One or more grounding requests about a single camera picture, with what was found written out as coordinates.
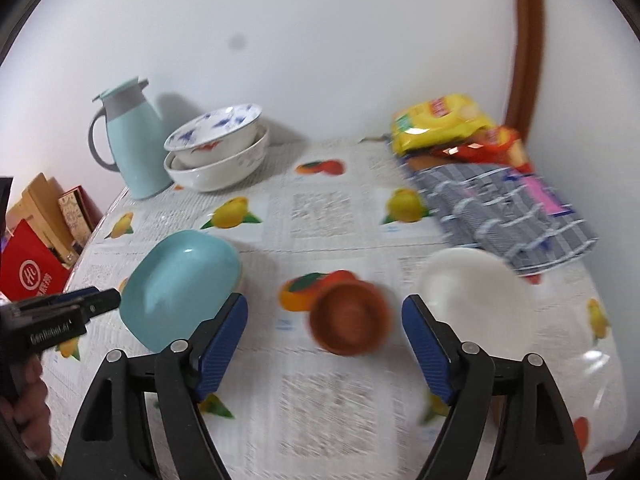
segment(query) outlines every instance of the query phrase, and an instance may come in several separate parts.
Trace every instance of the red shopping bag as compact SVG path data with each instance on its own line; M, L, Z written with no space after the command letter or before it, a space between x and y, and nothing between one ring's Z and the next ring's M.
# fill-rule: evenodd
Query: red shopping bag
M11 301L62 292L70 270L21 220L2 251L0 290Z

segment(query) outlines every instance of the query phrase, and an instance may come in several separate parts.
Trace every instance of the checkered fabric bag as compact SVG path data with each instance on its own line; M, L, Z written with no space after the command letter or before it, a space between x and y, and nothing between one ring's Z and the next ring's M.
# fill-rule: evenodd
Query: checkered fabric bag
M522 276L575 260L597 240L571 204L535 175L546 195L558 201L561 212L548 215L531 195L528 177L496 164L446 164L412 173L450 245L490 251Z

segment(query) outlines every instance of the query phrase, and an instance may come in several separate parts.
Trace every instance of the white wall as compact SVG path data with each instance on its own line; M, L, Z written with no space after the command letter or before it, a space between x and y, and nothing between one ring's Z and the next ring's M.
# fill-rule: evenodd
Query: white wall
M13 200L44 171L104 210L122 180L86 147L91 99L132 75L169 126L253 101L280 139L380 134L455 91L499 119L513 43L513 0L43 0L0 66L0 173Z
M600 241L586 258L609 312L640 430L640 43L611 0L546 0L537 168Z

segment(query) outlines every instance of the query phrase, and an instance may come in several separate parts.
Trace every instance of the teal bowl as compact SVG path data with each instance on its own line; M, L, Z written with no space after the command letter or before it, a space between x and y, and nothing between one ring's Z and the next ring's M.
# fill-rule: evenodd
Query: teal bowl
M149 350L188 339L238 288L238 251L200 231L180 231L156 245L122 292L120 317Z

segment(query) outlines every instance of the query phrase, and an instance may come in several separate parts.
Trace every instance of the brown bowl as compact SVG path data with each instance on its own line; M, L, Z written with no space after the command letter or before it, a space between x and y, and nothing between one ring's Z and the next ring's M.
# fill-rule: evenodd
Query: brown bowl
M316 342L332 354L364 354L382 345L391 327L391 314L375 286L344 280L327 286L315 298L309 327Z

